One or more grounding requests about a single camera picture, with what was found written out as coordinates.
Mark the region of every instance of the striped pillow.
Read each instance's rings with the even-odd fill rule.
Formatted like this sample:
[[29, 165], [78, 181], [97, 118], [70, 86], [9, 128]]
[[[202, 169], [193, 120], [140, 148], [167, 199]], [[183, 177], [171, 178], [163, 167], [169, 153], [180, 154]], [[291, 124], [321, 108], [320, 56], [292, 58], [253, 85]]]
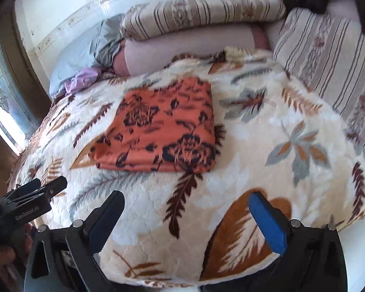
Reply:
[[133, 6], [121, 23], [122, 35], [147, 40], [182, 29], [232, 22], [275, 21], [285, 14], [280, 0], [169, 0]]
[[280, 32], [274, 58], [341, 114], [349, 125], [349, 139], [360, 153], [365, 152], [365, 34], [361, 24], [293, 9]]

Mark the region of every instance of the gray leaf pattern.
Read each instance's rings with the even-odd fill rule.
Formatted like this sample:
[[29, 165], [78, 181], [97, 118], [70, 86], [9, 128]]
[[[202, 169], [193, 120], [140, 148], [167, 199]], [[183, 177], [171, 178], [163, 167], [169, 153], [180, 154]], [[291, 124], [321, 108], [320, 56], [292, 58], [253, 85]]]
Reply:
[[319, 130], [310, 131], [302, 135], [305, 128], [306, 124], [304, 121], [298, 123], [289, 136], [289, 141], [278, 144], [269, 154], [266, 162], [266, 166], [279, 163], [289, 156], [293, 148], [295, 159], [292, 162], [292, 172], [295, 186], [310, 175], [311, 158], [316, 166], [330, 168], [327, 150], [321, 143], [312, 144], [316, 140]]
[[239, 80], [244, 79], [244, 78], [261, 76], [261, 75], [263, 75], [265, 73], [268, 73], [270, 71], [272, 71], [271, 68], [257, 68], [257, 69], [248, 71], [246, 73], [243, 73], [243, 74], [240, 74], [240, 75], [234, 77], [231, 80], [231, 84], [236, 84]]
[[266, 91], [266, 87], [257, 91], [245, 88], [238, 98], [220, 100], [219, 104], [229, 109], [225, 119], [236, 119], [242, 116], [241, 121], [244, 123], [254, 119], [264, 107]]
[[77, 211], [92, 199], [109, 195], [114, 190], [124, 190], [137, 181], [146, 181], [153, 172], [128, 172], [106, 170], [91, 181], [73, 200], [69, 207], [69, 218], [73, 222]]
[[278, 144], [273, 151], [269, 154], [268, 160], [265, 166], [270, 166], [272, 164], [277, 164], [281, 160], [287, 158], [292, 150], [291, 142], [286, 142]]
[[47, 144], [43, 147], [42, 152], [45, 151], [46, 147], [55, 139], [62, 137], [65, 135], [68, 131], [73, 130], [78, 124], [80, 123], [80, 120], [71, 122], [70, 124], [65, 125], [63, 128], [61, 128], [50, 140], [47, 142]]
[[295, 159], [292, 162], [293, 185], [297, 186], [300, 180], [310, 175], [310, 157], [302, 158], [299, 151], [296, 151]]

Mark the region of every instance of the blanket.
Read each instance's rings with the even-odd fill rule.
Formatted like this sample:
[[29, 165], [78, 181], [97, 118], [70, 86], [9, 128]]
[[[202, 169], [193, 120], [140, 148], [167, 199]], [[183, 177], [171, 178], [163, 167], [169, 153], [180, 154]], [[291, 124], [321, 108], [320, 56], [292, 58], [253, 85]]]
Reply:
[[[184, 77], [211, 84], [218, 151], [211, 171], [97, 168], [88, 154], [125, 93]], [[36, 226], [68, 227], [121, 190], [125, 210], [99, 254], [100, 267], [108, 279], [133, 285], [204, 285], [267, 267], [277, 255], [249, 213], [255, 190], [307, 227], [332, 222], [340, 231], [365, 214], [365, 155], [346, 123], [262, 50], [228, 48], [224, 62], [184, 59], [151, 75], [100, 81], [61, 100], [15, 174], [14, 185], [67, 178], [66, 190]]]
[[214, 144], [211, 84], [185, 77], [129, 91], [89, 157], [98, 168], [201, 173], [215, 165]]

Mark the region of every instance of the bedsheet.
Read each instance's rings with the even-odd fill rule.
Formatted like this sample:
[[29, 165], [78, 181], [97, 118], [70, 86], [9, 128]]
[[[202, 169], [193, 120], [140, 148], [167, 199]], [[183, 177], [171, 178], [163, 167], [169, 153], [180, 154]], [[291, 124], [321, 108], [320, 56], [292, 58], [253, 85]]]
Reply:
[[[113, 78], [61, 100], [22, 154], [13, 185], [64, 175], [68, 187], [35, 220], [50, 228], [85, 219], [112, 190], [126, 207], [100, 267], [116, 282], [203, 285], [255, 273], [273, 262], [247, 199], [260, 190], [305, 226], [338, 230], [365, 215], [365, 154], [340, 115], [263, 50], [227, 48], [226, 60], [183, 59], [132, 79]], [[217, 162], [210, 172], [99, 169], [88, 153], [124, 94], [184, 77], [211, 83]]]

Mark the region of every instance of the orange folded cloth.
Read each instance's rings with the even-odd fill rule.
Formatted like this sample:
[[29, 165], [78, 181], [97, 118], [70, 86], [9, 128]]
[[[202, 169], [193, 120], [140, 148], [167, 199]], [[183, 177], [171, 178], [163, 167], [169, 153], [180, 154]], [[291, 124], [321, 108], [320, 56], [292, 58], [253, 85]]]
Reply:
[[215, 164], [214, 144], [211, 85], [185, 77], [126, 93], [89, 157], [105, 169], [200, 173]]

